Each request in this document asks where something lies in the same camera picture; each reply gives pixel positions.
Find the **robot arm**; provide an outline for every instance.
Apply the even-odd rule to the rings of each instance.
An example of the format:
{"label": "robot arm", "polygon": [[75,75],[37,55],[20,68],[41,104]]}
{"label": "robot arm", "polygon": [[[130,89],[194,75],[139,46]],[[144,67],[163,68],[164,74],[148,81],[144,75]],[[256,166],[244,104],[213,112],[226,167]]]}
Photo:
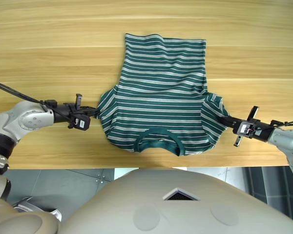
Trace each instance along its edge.
{"label": "robot arm", "polygon": [[87,130],[90,117],[96,116],[96,108],[81,106],[82,95],[76,94],[75,103],[58,105],[55,100],[43,103],[22,101],[11,110],[0,113],[0,198],[9,194],[11,184],[2,176],[9,167],[12,151],[26,134],[58,122],[69,122],[69,128]]}
{"label": "robot arm", "polygon": [[283,130],[278,126],[293,126],[293,122],[282,123],[272,120],[270,124],[262,123],[255,119],[259,107],[254,106],[247,120],[234,117],[219,117],[219,122],[227,127],[233,128],[233,133],[238,134],[234,146],[238,147],[243,137],[255,138],[257,140],[268,142],[275,145],[282,151],[289,162],[293,172],[293,130]]}

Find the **wood grain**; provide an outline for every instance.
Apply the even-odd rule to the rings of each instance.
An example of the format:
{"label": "wood grain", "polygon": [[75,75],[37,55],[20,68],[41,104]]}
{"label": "wood grain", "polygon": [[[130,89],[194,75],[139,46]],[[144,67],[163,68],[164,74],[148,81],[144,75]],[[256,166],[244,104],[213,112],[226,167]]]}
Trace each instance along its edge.
{"label": "wood grain", "polygon": [[[0,82],[36,99],[97,106],[118,82],[124,33],[207,39],[209,92],[234,117],[253,105],[269,122],[293,120],[293,0],[0,0]],[[20,100],[0,90],[0,112]],[[177,157],[164,149],[128,153],[98,120],[88,131],[56,124],[25,136],[11,168],[286,165],[268,144],[223,133],[215,149]]]}

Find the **metal bracket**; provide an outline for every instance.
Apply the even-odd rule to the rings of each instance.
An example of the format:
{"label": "metal bracket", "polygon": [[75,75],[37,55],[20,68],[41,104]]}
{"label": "metal bracket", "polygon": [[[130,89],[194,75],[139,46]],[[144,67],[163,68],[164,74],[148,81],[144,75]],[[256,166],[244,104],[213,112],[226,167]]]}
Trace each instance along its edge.
{"label": "metal bracket", "polygon": [[[251,109],[250,113],[249,113],[249,116],[248,116],[248,121],[250,121],[251,118],[254,118],[255,115],[257,114],[257,111],[258,111],[259,107],[258,106],[253,106],[253,108]],[[239,147],[241,141],[242,141],[242,138],[243,136],[242,135],[238,135],[236,140],[235,140],[235,143],[233,144],[235,147]]]}

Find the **white stripe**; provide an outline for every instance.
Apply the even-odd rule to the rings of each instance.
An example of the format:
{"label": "white stripe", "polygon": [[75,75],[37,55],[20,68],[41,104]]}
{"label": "white stripe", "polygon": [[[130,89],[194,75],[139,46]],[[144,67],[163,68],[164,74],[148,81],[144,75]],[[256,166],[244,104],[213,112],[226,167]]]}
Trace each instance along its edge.
{"label": "white stripe", "polygon": [[187,155],[199,155],[199,154],[201,154],[202,152],[201,151],[198,151],[198,152],[193,152],[193,151],[185,151],[185,154],[187,154]]}
{"label": "white stripe", "polygon": [[125,45],[133,47],[133,48],[139,48],[139,49],[163,49],[166,51],[178,51],[178,52],[184,52],[184,51],[194,51],[194,52],[202,52],[205,51],[205,49],[191,49],[187,47],[178,47],[178,48],[167,48],[162,45],[134,45],[129,43],[128,41],[125,42]]}
{"label": "white stripe", "polygon": [[123,78],[119,81],[119,83],[124,84],[124,86],[128,86],[128,85],[131,84],[133,86],[141,86],[141,87],[147,87],[147,88],[152,88],[152,89],[159,89],[159,90],[154,90],[155,92],[169,90],[171,88],[184,88],[184,89],[190,89],[190,90],[198,89],[198,92],[199,92],[199,90],[202,90],[203,89],[203,87],[197,88],[195,86],[192,86],[191,88],[189,88],[189,87],[184,87],[184,86],[181,86],[181,85],[176,85],[176,86],[173,86],[171,88],[167,88],[167,87],[154,87],[154,86],[148,86],[148,85],[142,85],[142,84],[135,84],[135,83],[130,83],[130,82],[127,82],[127,81],[123,81]]}
{"label": "white stripe", "polygon": [[150,43],[157,43],[157,44],[160,44],[164,47],[180,47],[180,46],[185,46],[185,47],[196,47],[196,48],[205,48],[206,47],[206,44],[201,44],[201,45],[189,45],[189,44],[185,44],[184,42],[185,41],[181,41],[181,43],[178,43],[178,44],[167,44],[167,43],[163,43],[162,41],[145,41],[143,40],[143,42],[139,42],[139,41],[132,41],[132,40],[126,40],[130,43],[134,43],[134,44],[138,44],[138,45],[147,45],[147,44],[150,44]]}
{"label": "white stripe", "polygon": [[134,39],[141,39],[141,40],[145,40],[145,39],[149,39],[149,38],[158,38],[158,39],[161,39],[162,41],[167,41],[167,42],[181,42],[181,41],[189,42],[189,43],[206,42],[205,39],[189,39],[189,40],[186,40],[186,39],[167,39],[167,38],[161,37],[158,34],[152,34],[152,35],[145,36],[145,37],[144,36],[134,36],[134,35],[131,35],[131,34],[126,34],[126,37],[134,38]]}
{"label": "white stripe", "polygon": [[186,134],[191,134],[191,133],[205,133],[203,130],[168,130],[171,133],[186,133]]}
{"label": "white stripe", "polygon": [[171,127],[171,128],[197,128],[198,126],[182,126],[182,125],[156,125],[156,124],[138,124],[138,123],[118,123],[124,125],[137,125],[137,126],[148,126],[148,127]]}
{"label": "white stripe", "polygon": [[110,140],[118,140],[118,141],[135,141],[135,138],[120,138],[120,137],[116,137],[116,136],[107,136],[107,139]]}
{"label": "white stripe", "polygon": [[107,103],[102,107],[102,109],[100,111],[104,111],[111,104],[114,97],[115,97],[115,95],[113,94],[112,97],[107,101]]}
{"label": "white stripe", "polygon": [[143,90],[143,89],[137,89],[137,88],[132,88],[132,87],[125,87],[122,85],[119,85],[120,89],[127,89],[127,90],[132,90],[136,92],[141,92],[141,93],[177,93],[177,94],[204,94],[206,90],[202,90],[201,92],[198,91],[183,91],[183,90],[176,90],[176,89],[167,89],[167,90]]}
{"label": "white stripe", "polygon": [[147,128],[124,128],[120,126],[115,126],[115,129],[122,130],[122,131],[133,131],[133,132],[145,132],[148,130]]}
{"label": "white stripe", "polygon": [[[126,92],[122,92],[122,91],[118,91],[118,93],[122,93],[122,94],[130,94],[130,95],[138,95],[138,96],[150,96],[150,94],[131,94],[131,93],[126,93]],[[165,95],[165,94],[153,94],[153,96],[166,96],[166,97],[176,97],[176,98],[189,98],[189,96],[174,96],[174,95]],[[192,96],[192,98],[198,98],[201,97],[201,95],[199,96]]]}
{"label": "white stripe", "polygon": [[187,139],[187,138],[208,137],[208,135],[204,135],[204,136],[177,136],[177,137],[179,137],[179,138],[185,138],[185,139]]}
{"label": "white stripe", "polygon": [[201,123],[200,120],[182,120],[182,119],[152,119],[152,118],[131,118],[117,117],[119,120],[140,121],[140,122],[163,122],[163,123]]}
{"label": "white stripe", "polygon": [[[136,107],[119,107],[119,110],[126,111],[145,111],[145,112],[171,112],[180,113],[180,110],[169,110],[169,109],[147,109],[147,108],[136,108]],[[182,110],[184,113],[201,113],[201,110]]]}
{"label": "white stripe", "polygon": [[169,139],[164,139],[164,138],[149,138],[149,137],[144,137],[142,140],[170,141],[170,142],[175,143],[174,140],[169,140]]}
{"label": "white stripe", "polygon": [[125,59],[125,62],[128,62],[130,64],[135,65],[141,65],[141,66],[152,66],[152,67],[180,67],[180,68],[205,68],[205,65],[179,65],[177,63],[146,63],[146,62],[134,62],[129,59]]}
{"label": "white stripe", "polygon": [[212,119],[212,118],[210,118],[210,117],[207,117],[207,116],[204,115],[204,114],[201,114],[201,117],[203,117],[203,118],[205,118],[205,119],[208,119],[209,121],[212,121],[213,123],[217,124],[217,126],[219,126],[219,127],[226,128],[225,125],[223,125],[223,124],[221,124],[221,123],[215,121],[214,119]]}
{"label": "white stripe", "polygon": [[149,78],[149,79],[169,79],[169,80],[172,80],[172,79],[175,79],[175,80],[178,80],[178,81],[180,81],[180,80],[183,80],[183,79],[194,79],[194,80],[198,80],[198,81],[205,81],[206,80],[206,78],[205,78],[205,76],[203,76],[203,79],[197,79],[197,78],[193,78],[193,77],[189,77],[189,76],[186,76],[186,77],[182,77],[182,78],[171,78],[171,77],[160,77],[160,76],[156,76],[156,77],[149,77],[149,76],[144,76],[144,74],[140,74],[140,75],[137,75],[137,74],[126,74],[126,73],[124,73],[127,77],[128,76],[131,76],[131,77],[143,77],[143,78]]}
{"label": "white stripe", "polygon": [[209,131],[211,134],[213,134],[215,137],[220,137],[220,135],[216,132],[214,132],[213,130],[209,129],[208,127],[206,126],[203,126],[203,129],[206,130],[206,131]]}
{"label": "white stripe", "polygon": [[189,75],[195,75],[195,76],[201,76],[204,77],[203,73],[199,73],[199,72],[190,72],[188,74],[176,74],[173,72],[150,72],[150,71],[136,71],[136,70],[130,70],[127,69],[125,67],[123,67],[123,70],[127,71],[127,72],[132,72],[132,73],[138,73],[138,74],[156,74],[156,75],[169,75],[169,76],[176,76],[176,77],[186,77]]}
{"label": "white stripe", "polygon": [[171,70],[173,70],[173,71],[177,71],[177,72],[198,72],[198,71],[203,71],[204,72],[205,71],[205,66],[203,67],[204,69],[197,68],[197,69],[191,69],[191,70],[188,69],[188,71],[185,71],[185,70],[178,70],[176,68],[167,68],[167,67],[165,67],[165,68],[144,68],[144,67],[130,66],[130,65],[128,65],[128,63],[129,62],[125,63],[124,66],[130,67],[130,68],[132,68],[132,69],[134,69],[136,71],[140,71],[141,69],[152,70],[152,71],[154,71],[154,70],[159,70],[159,71],[162,71],[162,70],[170,70],[171,71]]}
{"label": "white stripe", "polygon": [[202,120],[202,122],[204,122],[205,124],[208,124],[209,126],[212,126],[213,128],[217,129],[218,131],[222,132],[223,130],[215,127],[214,125],[210,124],[210,123],[207,123],[206,121]]}
{"label": "white stripe", "polygon": [[191,99],[160,99],[160,98],[146,98],[146,97],[124,97],[120,95],[115,95],[116,98],[119,99],[127,99],[127,100],[141,100],[141,101],[158,101],[158,102],[177,102],[177,103],[198,103],[203,102],[205,99],[200,100],[191,100]]}
{"label": "white stripe", "polygon": [[140,79],[126,78],[126,77],[123,77],[123,76],[121,76],[121,78],[124,79],[124,80],[138,81],[138,82],[144,82],[144,83],[150,83],[151,82],[151,83],[154,83],[154,84],[163,84],[163,85],[188,84],[188,85],[194,85],[194,86],[197,86],[197,85],[202,86],[202,84],[194,83],[194,82],[191,82],[191,81],[188,81],[188,80],[182,80],[180,82],[166,82],[166,81],[164,82],[164,81],[148,80],[148,79],[141,79],[141,78]]}
{"label": "white stripe", "polygon": [[160,135],[160,134],[149,134],[150,136],[159,136],[159,137],[169,137],[169,136],[167,136],[167,135]]}
{"label": "white stripe", "polygon": [[106,97],[100,102],[98,108],[99,108],[99,107],[101,106],[101,104],[104,103],[104,101],[109,97],[109,94],[110,94],[112,91],[113,91],[113,89],[111,89],[111,90],[107,93]]}
{"label": "white stripe", "polygon": [[197,56],[191,56],[191,57],[185,57],[185,56],[182,56],[182,55],[176,55],[176,56],[168,56],[168,55],[146,55],[146,54],[138,54],[138,53],[133,53],[131,51],[126,51],[126,54],[129,54],[129,55],[133,55],[133,56],[137,56],[137,57],[146,57],[146,58],[166,58],[166,59],[185,59],[185,60],[189,60],[189,59],[198,59],[198,60],[201,60],[201,59],[205,59],[204,56],[200,56],[200,57],[197,57]]}
{"label": "white stripe", "polygon": [[109,130],[111,128],[110,125],[108,125],[106,128],[103,128],[103,131],[106,132],[107,130]]}
{"label": "white stripe", "polygon": [[118,114],[123,114],[123,115],[134,115],[134,116],[154,116],[154,117],[185,117],[185,118],[198,118],[198,115],[195,116],[164,116],[164,115],[147,115],[147,114],[135,114],[135,113],[125,113],[125,112],[119,112]]}
{"label": "white stripe", "polygon": [[118,132],[110,132],[110,134],[113,133],[113,134],[120,134],[120,135],[132,135],[132,136],[139,136],[139,134],[125,134],[125,133],[118,133]]}
{"label": "white stripe", "polygon": [[116,106],[113,110],[111,110],[110,112],[108,112],[108,114],[105,114],[105,111],[102,112],[102,114],[104,113],[104,117],[102,117],[102,120],[106,119],[107,117],[111,116],[112,114],[115,113],[115,111],[118,109],[118,106]]}
{"label": "white stripe", "polygon": [[[126,102],[120,102],[118,101],[117,103],[121,104],[130,104],[130,105],[140,105],[140,106],[169,106],[169,105],[156,105],[156,104],[144,104],[144,103],[126,103]],[[169,107],[202,107],[202,106],[169,106]]]}
{"label": "white stripe", "polygon": [[156,60],[156,59],[146,59],[148,57],[145,57],[145,56],[142,56],[140,55],[139,58],[134,58],[133,57],[134,54],[133,53],[130,53],[130,55],[126,55],[127,58],[131,59],[131,60],[141,60],[143,62],[157,62],[157,63],[151,63],[151,64],[161,64],[161,62],[170,62],[172,64],[178,64],[178,65],[182,65],[181,63],[201,63],[204,65],[204,61],[201,61],[201,62],[198,62],[198,61],[181,61],[181,60],[172,60],[172,61],[169,61],[169,60],[166,60],[166,59],[161,59],[161,60]]}
{"label": "white stripe", "polygon": [[185,146],[185,148],[189,148],[189,149],[197,149],[197,148],[206,148],[206,147],[209,147],[211,146],[212,144],[209,144],[209,145],[206,145],[206,146],[196,146],[196,147],[188,147],[188,146]]}
{"label": "white stripe", "polygon": [[181,142],[184,144],[201,144],[207,143],[209,140],[182,140]]}
{"label": "white stripe", "polygon": [[151,54],[154,54],[156,52],[160,52],[160,53],[163,53],[163,54],[166,54],[166,55],[178,55],[178,54],[185,54],[186,56],[188,57],[194,57],[194,56],[201,56],[200,54],[198,53],[194,53],[194,54],[191,54],[191,53],[185,53],[184,51],[177,51],[177,52],[173,52],[173,53],[168,53],[167,51],[164,51],[164,50],[161,50],[161,51],[145,51],[145,50],[134,50],[133,48],[130,48],[130,47],[126,47],[126,51],[134,51],[134,52],[138,52],[138,53],[144,53],[146,54],[147,53],[151,53]]}
{"label": "white stripe", "polygon": [[113,145],[118,145],[118,146],[133,146],[133,144],[129,144],[129,145],[122,145],[122,144],[115,144],[115,143],[113,143]]}
{"label": "white stripe", "polygon": [[105,125],[105,124],[107,124],[107,123],[110,123],[111,121],[112,121],[112,119],[110,119],[109,121],[103,123],[102,126]]}
{"label": "white stripe", "polygon": [[214,112],[216,115],[220,116],[220,117],[224,117],[224,115],[214,109],[212,109],[206,102],[203,102],[203,105],[208,108],[209,110],[211,110],[212,112]]}

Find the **floor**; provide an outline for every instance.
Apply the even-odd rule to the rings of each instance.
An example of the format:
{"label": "floor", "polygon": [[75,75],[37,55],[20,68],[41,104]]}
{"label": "floor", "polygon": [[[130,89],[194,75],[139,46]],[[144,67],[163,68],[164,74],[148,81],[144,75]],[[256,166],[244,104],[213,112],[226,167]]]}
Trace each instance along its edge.
{"label": "floor", "polygon": [[[5,176],[11,180],[12,189],[7,201],[14,204],[25,196],[33,196],[33,204],[42,208],[59,209],[65,221],[107,183],[135,169],[9,170]],[[242,168],[179,169],[216,177],[248,193]]]}

